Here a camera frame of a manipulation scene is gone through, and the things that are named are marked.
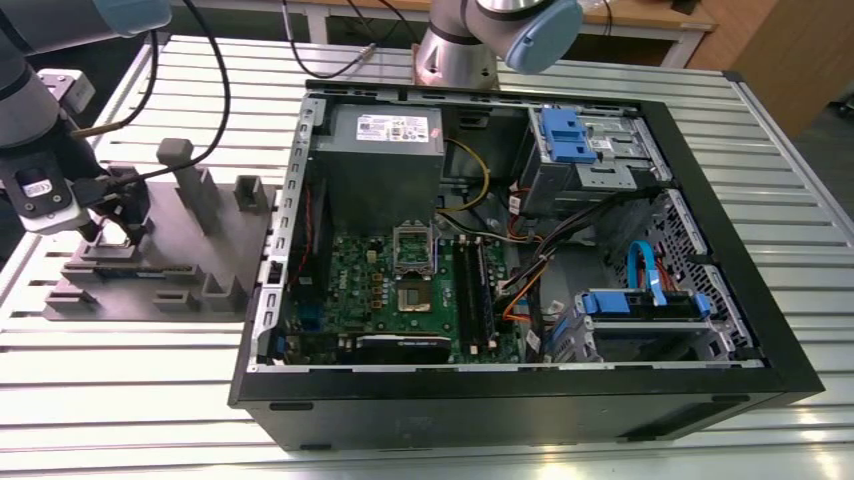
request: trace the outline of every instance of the power cable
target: power cable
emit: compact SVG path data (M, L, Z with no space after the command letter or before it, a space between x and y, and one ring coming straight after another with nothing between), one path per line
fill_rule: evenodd
M171 167L163 168L154 172L134 175L131 177L122 178L112 183L111 188L115 190L124 185L130 185L132 183L140 182L143 180L148 180L150 178L159 177L160 175L166 175L167 173L178 172L184 168L190 168L199 164L206 158L211 156L214 150L219 147L219 144L223 140L223 135L226 134L226 129L228 128L228 119L231 117L231 81L228 79L228 69L226 68L226 59L223 58L223 52L219 49L219 43L216 42L216 36L214 35L214 31L211 30L211 26L208 22L204 20L204 16L202 12L196 8L196 5L192 3L192 0L182 0L184 5L187 6L187 10L190 10L190 14L192 15L202 31L204 32L206 37L208 38L208 42L211 43L211 48L214 49L214 57L216 58L216 65L219 67L219 73L223 82L223 115L219 122L219 127L216 128L216 134L214 135L214 140L211 140L211 144L204 152L195 157L192 160L179 163L178 165L172 165Z
M362 16L362 12L359 11L357 5L353 2L351 2L351 5L353 5L354 9L357 10L357 13L359 14L359 18L365 19L365 17ZM311 76L314 78L318 78L321 80L330 80L330 79L338 77L339 75L342 75L357 64L359 64L361 62L363 62L369 58L371 58L371 55L374 54L374 51L377 50L377 40L374 40L374 42L366 48L362 49L362 51L359 52L357 57L353 59L353 61L347 65L345 65L341 70L338 70L334 73L317 73L317 72L314 72L309 68L306 63L303 62L303 59L299 56L299 50L297 49L297 42L294 41L294 31L291 30L291 17L290 17L290 13L288 13L288 1L287 0L282 0L282 16L283 16L283 20L284 20L284 36L286 36L286 40L287 40L288 44L291 45L291 52L294 53L294 60L297 60L299 68L303 70L303 72L306 72L306 74L309 76ZM365 26L370 30L371 27L369 26L367 21L363 21L363 23L365 23Z
M158 68L160 66L160 45L158 45L158 30L152 30L151 32L148 32L148 36L151 38L151 72L148 72L148 86L146 87L146 92L143 93L143 98L139 101L139 105L136 105L136 108L134 108L134 111L124 120L119 120L118 122L108 123L107 125L102 125L99 127L75 130L74 132L71 132L72 138L90 138L123 129L131 123L134 123L136 117L139 117L143 113L143 110L146 110L146 107L148 106L148 100L151 100L151 96L155 93L155 83L158 82Z

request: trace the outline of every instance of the power supply label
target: power supply label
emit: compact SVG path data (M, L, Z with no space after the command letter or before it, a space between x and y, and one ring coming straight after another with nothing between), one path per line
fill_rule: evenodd
M427 117L362 115L357 140L427 143L429 133Z

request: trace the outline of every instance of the yellow wire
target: yellow wire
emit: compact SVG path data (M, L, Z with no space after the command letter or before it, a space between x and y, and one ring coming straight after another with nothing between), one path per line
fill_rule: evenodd
M513 299L513 302L510 302L510 305L507 305L507 308L505 309L505 313L502 314L502 318L509 318L510 311L513 310L513 307L517 305L517 303L519 303L519 300L522 300L522 297L525 296L527 291L531 289L531 286L534 285L534 283L537 282L539 277L543 276L543 273L546 273L546 267L543 267L543 269L537 273L537 275L534 275L534 277L529 281L529 283L525 286L525 288L522 290L519 290L519 294L517 295L517 298Z
M446 140L451 142L454 145L457 145L459 148L466 150L466 153L469 153L469 155L471 155L471 158L474 158L478 161L478 163L481 164L481 169L483 170L483 188L481 189L481 194L471 202L466 203L465 205L461 205L459 207L449 207L449 208L439 209L442 213L451 213L451 212L462 212L463 210L474 207L481 202L481 200L483 200L483 197L486 197L486 194L490 192L490 169L486 166L486 162L483 161L483 158L481 158L481 155L478 155L478 153L469 147L469 145L463 144L459 140L454 140L453 138L446 138Z

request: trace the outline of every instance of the label sticker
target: label sticker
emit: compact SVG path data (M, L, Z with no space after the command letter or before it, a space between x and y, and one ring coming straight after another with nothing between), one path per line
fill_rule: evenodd
M611 146L611 142L607 140L594 140L590 139L590 148L601 149L601 150L614 150Z
M529 342L529 345L531 345L534 351L539 353L539 337L534 333L534 330L529 330L529 334L526 335L525 340Z
M34 198L44 195L46 193L51 193L51 191L54 191L54 184L51 183L51 180L44 179L39 180L36 183L24 185L22 187L22 190L24 190L24 195L27 195L27 198Z
M519 215L519 209L522 208L522 199L519 197L510 197L510 213Z
M430 141L429 133L427 117L362 115L357 129L357 140L427 143Z

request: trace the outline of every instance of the motherboard chip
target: motherboard chip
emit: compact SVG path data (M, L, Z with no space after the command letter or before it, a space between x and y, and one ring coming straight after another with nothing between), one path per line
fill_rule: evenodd
M402 312L433 311L433 282L402 280L398 282L398 310Z

